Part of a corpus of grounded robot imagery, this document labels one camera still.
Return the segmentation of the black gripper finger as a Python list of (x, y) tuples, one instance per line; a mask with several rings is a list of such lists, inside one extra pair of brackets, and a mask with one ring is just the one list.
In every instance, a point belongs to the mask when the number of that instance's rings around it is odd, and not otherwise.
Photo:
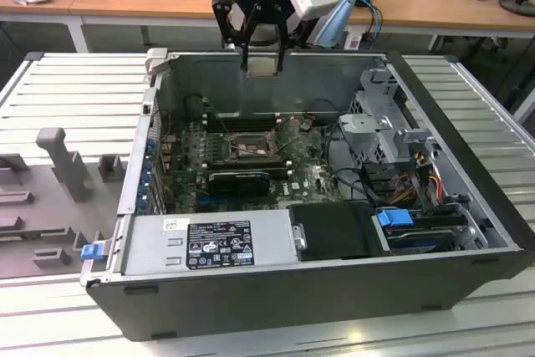
[(293, 48), (306, 48), (312, 21), (302, 20), (291, 4), (284, 5), (276, 15), (278, 31), (278, 56), (276, 71), (283, 71), (285, 53)]
[[(242, 25), (235, 29), (229, 18), (233, 6), (243, 13)], [(212, 0), (214, 12), (222, 38), (226, 44), (234, 44), (242, 49), (241, 70), (248, 71), (248, 50), (252, 35), (260, 22), (262, 6), (253, 0)]]

